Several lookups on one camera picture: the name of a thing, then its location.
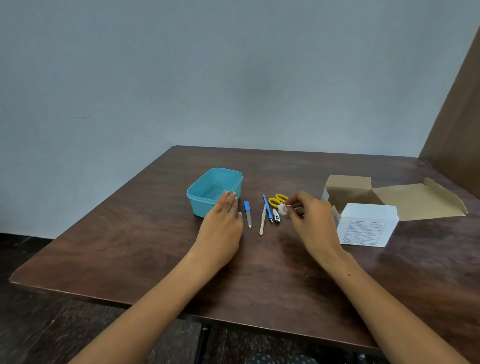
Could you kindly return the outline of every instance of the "hand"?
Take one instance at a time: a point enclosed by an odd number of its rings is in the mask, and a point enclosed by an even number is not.
[[[319,201],[304,191],[290,197],[285,205],[287,218],[300,236],[308,252],[322,265],[326,259],[344,252],[333,220],[332,205]]]
[[[243,218],[237,212],[236,192],[225,191],[205,216],[197,240],[189,253],[197,255],[213,274],[227,264],[239,248],[243,233]]]

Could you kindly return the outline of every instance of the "person's right arm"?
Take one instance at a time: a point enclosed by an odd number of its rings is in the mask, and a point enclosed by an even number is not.
[[[293,228],[309,253],[352,302],[390,363],[468,363],[343,250],[329,202],[300,191],[285,203],[299,207],[286,207]]]

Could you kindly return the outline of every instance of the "floor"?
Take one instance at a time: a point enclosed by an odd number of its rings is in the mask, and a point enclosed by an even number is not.
[[[27,291],[9,283],[12,272],[50,241],[0,234],[0,363],[67,363],[124,311],[58,293]],[[145,363],[193,363],[200,329],[198,323],[176,320]],[[281,363],[298,354],[314,357],[319,363],[352,362],[351,353],[340,349],[215,325],[204,364],[243,364],[257,352]],[[369,362],[382,363],[378,359]]]

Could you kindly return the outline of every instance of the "polka dot fabric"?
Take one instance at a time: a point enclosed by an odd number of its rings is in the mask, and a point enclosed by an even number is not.
[[[280,362],[267,354],[255,354],[247,359],[245,364],[280,364]],[[299,355],[287,361],[287,364],[318,364],[315,359],[309,358],[305,355]]]

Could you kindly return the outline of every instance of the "person's left arm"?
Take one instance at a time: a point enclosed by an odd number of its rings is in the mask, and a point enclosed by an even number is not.
[[[235,193],[205,217],[187,255],[155,287],[79,352],[70,364],[140,364],[194,295],[235,255],[243,232]]]

